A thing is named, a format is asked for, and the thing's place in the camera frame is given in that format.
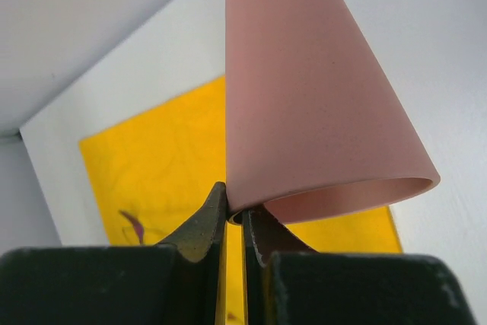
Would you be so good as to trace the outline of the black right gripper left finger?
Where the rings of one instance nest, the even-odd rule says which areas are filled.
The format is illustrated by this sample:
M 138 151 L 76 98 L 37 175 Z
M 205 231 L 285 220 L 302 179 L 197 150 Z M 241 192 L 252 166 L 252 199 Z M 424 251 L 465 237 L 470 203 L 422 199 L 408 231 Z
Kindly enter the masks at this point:
M 19 248 L 1 258 L 3 324 L 223 324 L 225 185 L 147 246 Z

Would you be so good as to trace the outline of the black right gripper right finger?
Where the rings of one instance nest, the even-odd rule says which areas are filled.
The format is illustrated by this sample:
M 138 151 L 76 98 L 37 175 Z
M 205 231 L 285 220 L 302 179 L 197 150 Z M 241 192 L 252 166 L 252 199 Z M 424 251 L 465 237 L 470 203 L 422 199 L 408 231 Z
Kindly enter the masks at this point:
M 242 213 L 248 324 L 474 324 L 456 276 L 424 255 L 319 253 L 266 209 Z

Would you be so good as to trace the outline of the yellow Pikachu placemat cloth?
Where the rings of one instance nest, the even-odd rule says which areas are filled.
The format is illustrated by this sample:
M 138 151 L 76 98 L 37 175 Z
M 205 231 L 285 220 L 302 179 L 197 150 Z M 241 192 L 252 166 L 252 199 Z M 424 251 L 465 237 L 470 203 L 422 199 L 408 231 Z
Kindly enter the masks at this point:
M 174 231 L 225 181 L 225 78 L 79 142 L 109 242 L 140 245 L 126 210 L 145 228 L 145 244 Z M 288 225 L 321 252 L 401 253 L 388 208 Z M 227 226 L 226 324 L 244 324 L 242 230 Z

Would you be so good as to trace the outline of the pink plastic cup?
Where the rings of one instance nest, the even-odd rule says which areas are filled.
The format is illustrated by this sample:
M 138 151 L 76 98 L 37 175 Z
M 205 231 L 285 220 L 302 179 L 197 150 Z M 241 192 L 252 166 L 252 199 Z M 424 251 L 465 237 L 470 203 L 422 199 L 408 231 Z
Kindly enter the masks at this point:
M 388 206 L 440 177 L 344 0 L 225 0 L 232 217 Z

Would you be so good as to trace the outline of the iridescent rainbow fork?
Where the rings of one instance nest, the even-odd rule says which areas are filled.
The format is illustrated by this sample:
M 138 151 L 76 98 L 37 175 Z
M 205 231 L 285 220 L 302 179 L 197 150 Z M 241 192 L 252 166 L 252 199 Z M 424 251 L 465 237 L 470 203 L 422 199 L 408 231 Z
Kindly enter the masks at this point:
M 127 212 L 126 210 L 120 209 L 119 214 L 121 214 L 121 216 L 124 217 L 130 223 L 130 225 L 131 225 L 131 227 L 132 227 L 132 229 L 133 229 L 133 231 L 137 237 L 138 243 L 140 245 L 144 245 L 145 244 L 145 240 L 144 240 L 145 228 L 144 228 L 143 224 L 134 215 Z

